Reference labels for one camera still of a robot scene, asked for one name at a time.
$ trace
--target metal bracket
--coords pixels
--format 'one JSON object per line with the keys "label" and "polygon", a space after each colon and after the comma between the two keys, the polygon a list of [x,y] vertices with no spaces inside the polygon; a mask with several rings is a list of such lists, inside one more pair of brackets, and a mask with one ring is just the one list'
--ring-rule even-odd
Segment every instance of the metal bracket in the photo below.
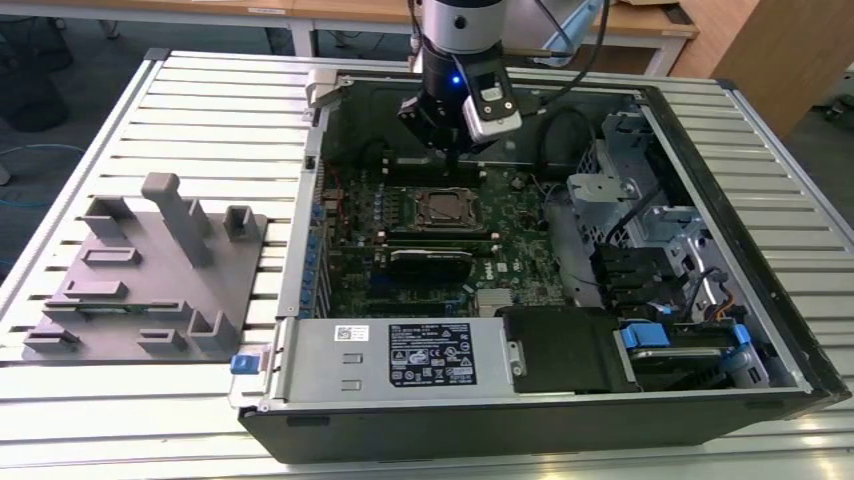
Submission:
{"label": "metal bracket", "polygon": [[338,82],[338,70],[332,68],[316,68],[309,72],[306,80],[306,99],[312,108],[321,108],[333,103],[338,98],[337,90],[349,85],[349,82]]}

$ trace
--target cable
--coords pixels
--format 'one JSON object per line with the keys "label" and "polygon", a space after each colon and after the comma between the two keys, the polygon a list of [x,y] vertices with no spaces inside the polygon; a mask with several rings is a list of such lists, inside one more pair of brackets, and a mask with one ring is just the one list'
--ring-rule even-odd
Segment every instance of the cable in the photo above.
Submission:
{"label": "cable", "polygon": [[25,145],[22,147],[15,147],[15,148],[10,148],[9,150],[5,150],[3,152],[0,152],[0,157],[5,155],[9,155],[10,153],[18,152],[21,150],[27,150],[27,149],[39,149],[39,148],[59,148],[59,149],[66,149],[66,150],[74,150],[75,152],[85,154],[86,150],[82,149],[81,147],[75,147],[74,145],[63,145],[59,143],[38,143],[34,145]]}
{"label": "cable", "polygon": [[541,100],[542,107],[545,107],[552,102],[554,102],[558,98],[566,95],[569,91],[573,90],[580,83],[582,83],[582,80],[590,73],[590,69],[597,63],[597,59],[600,58],[600,51],[602,50],[602,44],[605,43],[605,32],[609,24],[609,13],[612,12],[612,1],[610,0],[604,0],[604,1],[605,3],[602,5],[602,20],[600,21],[600,32],[597,33],[597,43],[593,47],[593,54],[590,55],[590,58],[588,59],[588,63],[582,67],[581,71],[578,72],[578,75],[576,75],[576,78],[570,81],[570,83],[568,83],[564,86],[564,88],[561,88],[561,90],[558,90],[552,96]]}
{"label": "cable", "polygon": [[51,202],[47,203],[17,203],[7,202],[6,200],[0,200],[0,205],[6,205],[7,207],[19,207],[19,208],[41,208],[51,205]]}
{"label": "cable", "polygon": [[724,312],[727,312],[731,309],[731,307],[736,304],[736,295],[733,295],[733,292],[731,291],[731,289],[727,288],[727,285],[724,285],[724,282],[719,282],[719,288],[727,294],[727,300],[712,312],[712,315],[709,315],[709,318],[715,318],[716,320],[723,320]]}
{"label": "cable", "polygon": [[620,219],[620,222],[617,222],[617,224],[612,227],[612,230],[609,230],[609,234],[605,236],[606,245],[612,243],[612,239],[614,238],[614,235],[617,235],[617,232],[620,232],[620,229],[624,228],[629,224],[629,222],[632,222],[632,219],[636,218],[638,213],[641,213],[641,210],[644,210],[649,206],[650,202],[661,193],[661,191],[662,184],[660,183],[656,188],[650,190],[650,192],[644,197],[641,197],[641,200],[638,201],[638,203],[636,203],[636,206],[632,207],[632,210],[629,210],[626,215],[624,215],[624,218]]}
{"label": "cable", "polygon": [[570,277],[573,277],[580,282],[586,283],[588,285],[593,285],[594,287],[602,287],[602,285],[600,285],[597,282],[592,282],[590,280],[585,280],[582,277],[580,277],[578,275],[576,275],[573,273],[570,273]]}
{"label": "cable", "polygon": [[588,126],[588,133],[590,134],[590,141],[596,148],[597,145],[597,128],[590,120],[590,117],[573,105],[561,105],[556,108],[556,110],[550,113],[544,121],[540,123],[537,127],[537,132],[534,133],[534,141],[537,142],[537,165],[546,166],[549,162],[546,161],[546,137],[549,136],[549,132],[552,131],[552,126],[556,123],[556,120],[565,114],[576,115],[585,121],[585,125]]}
{"label": "cable", "polygon": [[408,5],[410,7],[410,19],[413,20],[413,28],[416,29],[416,33],[418,33],[418,39],[424,43],[425,35],[422,34],[422,24],[418,23],[418,17],[416,16],[416,0],[408,0]]}
{"label": "cable", "polygon": [[541,11],[544,12],[544,15],[549,19],[549,23],[552,23],[552,26],[556,27],[556,31],[558,32],[558,35],[564,39],[564,43],[566,43],[566,48],[572,49],[573,48],[573,40],[570,40],[570,36],[564,31],[564,27],[558,23],[558,20],[556,19],[556,16],[549,11],[549,7],[544,4],[544,0],[534,0],[534,3],[537,3],[537,6],[540,7]]}
{"label": "cable", "polygon": [[537,181],[537,175],[532,174],[532,180],[534,181],[534,185],[537,186],[537,189],[540,190],[540,193],[546,195],[546,190],[544,190],[544,186]]}
{"label": "cable", "polygon": [[704,286],[704,282],[709,275],[716,272],[721,272],[723,270],[719,267],[709,267],[704,270],[704,273],[700,274],[700,278],[697,279],[697,283],[692,287],[692,293],[687,297],[687,302],[683,307],[683,313],[680,314],[680,321],[687,322],[692,318],[692,307],[695,306],[695,302],[697,301],[697,295],[700,295],[700,290]]}

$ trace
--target warning label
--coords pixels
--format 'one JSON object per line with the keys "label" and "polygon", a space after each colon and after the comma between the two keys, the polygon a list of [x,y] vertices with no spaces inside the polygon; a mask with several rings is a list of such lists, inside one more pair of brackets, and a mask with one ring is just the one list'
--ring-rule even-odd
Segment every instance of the warning label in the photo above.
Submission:
{"label": "warning label", "polygon": [[469,324],[389,325],[389,363],[396,387],[477,385]]}

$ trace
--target wooden table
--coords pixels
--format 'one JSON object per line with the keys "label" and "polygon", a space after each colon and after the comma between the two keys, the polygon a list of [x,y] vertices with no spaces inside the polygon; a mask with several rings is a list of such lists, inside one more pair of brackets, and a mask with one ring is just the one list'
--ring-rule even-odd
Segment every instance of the wooden table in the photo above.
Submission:
{"label": "wooden table", "polygon": [[[561,5],[572,7],[572,2],[561,1]],[[294,34],[297,55],[304,57],[317,56],[320,30],[412,33],[406,0],[0,0],[0,12],[97,20],[288,28]],[[695,26],[673,24],[657,7],[618,4],[612,9],[606,45],[656,50],[645,73],[668,75],[687,40],[697,33]],[[585,43],[593,44],[594,40],[592,33]]]}

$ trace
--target black cable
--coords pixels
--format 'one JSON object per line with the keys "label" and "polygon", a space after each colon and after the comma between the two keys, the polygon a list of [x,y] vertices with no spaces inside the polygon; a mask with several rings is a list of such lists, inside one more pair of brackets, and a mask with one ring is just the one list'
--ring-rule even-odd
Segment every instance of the black cable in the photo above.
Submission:
{"label": "black cable", "polygon": [[577,109],[573,105],[561,105],[556,108],[554,111],[544,118],[544,121],[540,123],[537,127],[537,132],[534,132],[534,139],[537,142],[537,165],[545,166],[549,162],[546,162],[546,137],[549,136],[549,131],[552,130],[552,126],[556,123],[558,117],[561,117],[565,113],[576,115],[585,121],[588,125],[588,133],[590,133],[590,141],[596,143],[597,141],[597,128],[594,127],[590,118],[580,109]]}
{"label": "black cable", "polygon": [[624,215],[624,218],[620,219],[620,222],[617,222],[614,227],[612,227],[612,230],[609,230],[609,234],[605,236],[606,245],[612,243],[612,239],[614,238],[614,235],[617,235],[617,232],[620,231],[620,229],[624,228],[629,222],[632,222],[632,219],[636,218],[636,216],[641,213],[641,210],[644,210],[648,207],[648,205],[656,198],[656,195],[658,195],[661,191],[662,191],[662,184],[660,183],[656,186],[656,188],[650,190],[644,197],[641,197],[641,200],[638,201],[638,203],[636,203],[636,206],[632,207],[632,210],[629,210],[626,215]]}
{"label": "black cable", "polygon": [[546,18],[549,19],[549,23],[552,23],[552,26],[556,27],[556,31],[558,32],[558,35],[564,39],[564,43],[566,43],[566,48],[572,49],[573,48],[573,40],[570,40],[570,36],[564,31],[564,27],[558,23],[558,20],[556,19],[556,16],[549,11],[549,7],[544,4],[544,0],[534,0],[534,3],[537,3],[537,6],[540,7],[541,11],[544,12],[544,15],[546,15]]}
{"label": "black cable", "polygon": [[700,274],[700,278],[697,279],[697,283],[695,287],[692,287],[692,293],[687,297],[687,302],[683,307],[683,312],[680,313],[680,321],[688,322],[692,319],[692,308],[695,307],[695,302],[697,301],[697,295],[700,295],[700,289],[704,287],[704,282],[709,275],[716,272],[721,272],[723,270],[719,267],[709,267],[704,270],[704,273]]}
{"label": "black cable", "polygon": [[425,36],[422,35],[422,25],[418,23],[418,17],[416,16],[416,0],[408,0],[408,5],[410,7],[410,19],[413,20],[413,28],[416,29],[416,33],[418,33],[418,39],[424,43]]}
{"label": "black cable", "polygon": [[605,43],[605,32],[608,29],[610,12],[612,12],[612,1],[605,0],[605,4],[602,5],[602,20],[600,23],[600,32],[597,33],[597,43],[593,47],[593,54],[588,59],[588,63],[582,67],[581,71],[578,72],[578,75],[576,75],[576,78],[570,81],[570,83],[568,83],[564,86],[564,88],[561,88],[561,90],[558,90],[552,96],[541,100],[541,106],[545,107],[552,102],[554,102],[558,98],[566,95],[569,91],[573,90],[580,83],[582,83],[582,80],[590,73],[590,69],[593,68],[594,64],[597,63],[597,59],[600,58],[600,50],[602,50],[602,44]]}

